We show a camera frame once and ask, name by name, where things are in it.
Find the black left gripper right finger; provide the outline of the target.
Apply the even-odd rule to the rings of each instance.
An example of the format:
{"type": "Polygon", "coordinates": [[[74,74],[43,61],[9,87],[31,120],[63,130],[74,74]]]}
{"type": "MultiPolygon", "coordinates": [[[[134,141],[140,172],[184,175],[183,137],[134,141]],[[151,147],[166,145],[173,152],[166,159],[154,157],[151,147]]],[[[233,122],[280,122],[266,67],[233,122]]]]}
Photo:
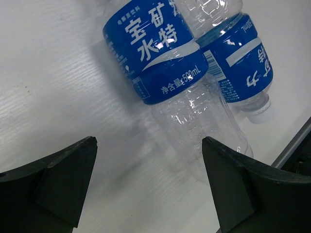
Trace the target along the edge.
{"type": "Polygon", "coordinates": [[[221,232],[310,232],[309,176],[266,165],[212,137],[203,139],[202,153],[221,232]]]}

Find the blue label bottle row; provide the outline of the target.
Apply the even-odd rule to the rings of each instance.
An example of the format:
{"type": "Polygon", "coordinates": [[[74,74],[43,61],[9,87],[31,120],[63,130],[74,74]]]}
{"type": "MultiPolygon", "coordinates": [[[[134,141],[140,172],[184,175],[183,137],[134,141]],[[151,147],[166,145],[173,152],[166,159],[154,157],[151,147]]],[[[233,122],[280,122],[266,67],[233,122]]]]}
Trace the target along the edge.
{"type": "Polygon", "coordinates": [[[256,27],[241,0],[177,0],[177,9],[208,62],[208,72],[225,101],[262,124],[274,109],[268,90],[273,68],[256,27]]]}
{"type": "Polygon", "coordinates": [[[202,140],[253,156],[218,82],[174,0],[109,0],[104,39],[122,72],[198,181],[206,182],[202,140]]]}

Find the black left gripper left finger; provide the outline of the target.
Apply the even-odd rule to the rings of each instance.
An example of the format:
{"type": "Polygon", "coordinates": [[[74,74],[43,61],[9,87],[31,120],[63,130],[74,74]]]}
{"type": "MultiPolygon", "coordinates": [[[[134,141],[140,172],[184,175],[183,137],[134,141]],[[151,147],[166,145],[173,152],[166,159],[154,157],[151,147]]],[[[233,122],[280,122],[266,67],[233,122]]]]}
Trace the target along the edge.
{"type": "Polygon", "coordinates": [[[97,155],[88,136],[0,174],[2,233],[71,233],[78,227],[97,155]]]}

